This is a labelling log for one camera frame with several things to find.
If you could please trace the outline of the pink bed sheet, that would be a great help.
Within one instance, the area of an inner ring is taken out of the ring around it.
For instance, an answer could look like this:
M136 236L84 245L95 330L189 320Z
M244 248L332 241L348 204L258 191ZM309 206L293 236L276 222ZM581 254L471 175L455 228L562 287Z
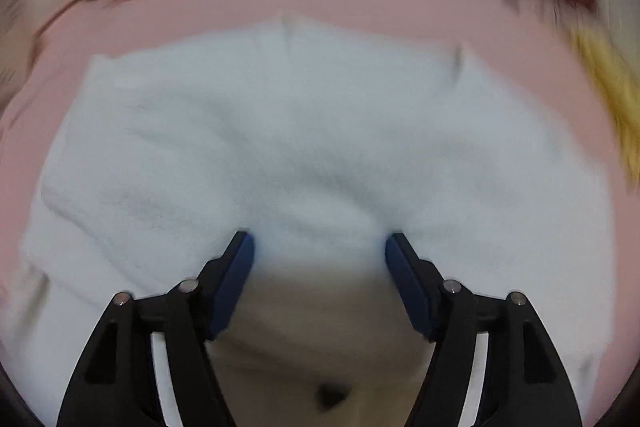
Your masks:
M616 261L638 248L638 203L627 193L605 110L565 39L541 22L532 0L120 0L81 2L47 32L32 74L1 120L1 257L11 264L1 299L1 359L17 387L2 332L21 270L21 244L37 178L73 102L80 76L97 54L120 57L179 40L299 18L331 28L416 46L466 49L555 113L588 158L608 176ZM587 410L579 408L580 416Z

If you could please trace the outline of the white fluffy cardigan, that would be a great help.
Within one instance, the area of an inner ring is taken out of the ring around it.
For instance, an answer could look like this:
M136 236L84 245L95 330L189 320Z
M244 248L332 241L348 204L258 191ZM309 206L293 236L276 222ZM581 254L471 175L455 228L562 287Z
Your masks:
M612 336L608 176L466 49L299 18L97 54L37 178L2 338L53 425L123 289L167 291L252 232L209 347L243 426L398 426L432 349L384 261L402 231L446 277L533 300L587 410Z

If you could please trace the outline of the yellow patterned blanket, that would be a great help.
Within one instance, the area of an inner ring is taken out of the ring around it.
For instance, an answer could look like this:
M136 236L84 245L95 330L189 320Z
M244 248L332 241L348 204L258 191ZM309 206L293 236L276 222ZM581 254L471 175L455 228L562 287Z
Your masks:
M594 28L572 28L570 46L608 110L627 179L639 189L639 78Z

